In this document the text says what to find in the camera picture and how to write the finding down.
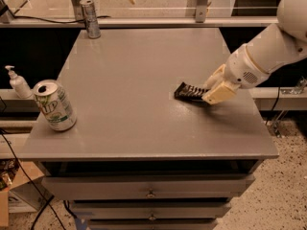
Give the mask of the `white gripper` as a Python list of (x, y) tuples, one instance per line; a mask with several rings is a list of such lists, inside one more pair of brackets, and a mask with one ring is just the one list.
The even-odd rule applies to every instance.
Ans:
[(253, 88), (266, 81), (270, 74), (257, 66), (248, 53), (246, 44), (240, 46), (204, 83), (210, 89), (202, 99), (209, 104), (218, 104), (232, 99), (240, 88)]

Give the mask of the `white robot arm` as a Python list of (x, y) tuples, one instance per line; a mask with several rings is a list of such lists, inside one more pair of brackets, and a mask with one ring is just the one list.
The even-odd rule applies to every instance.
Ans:
[(281, 0), (277, 22), (234, 51), (204, 83), (202, 99), (218, 104), (238, 89), (266, 81), (279, 68), (307, 57), (307, 0)]

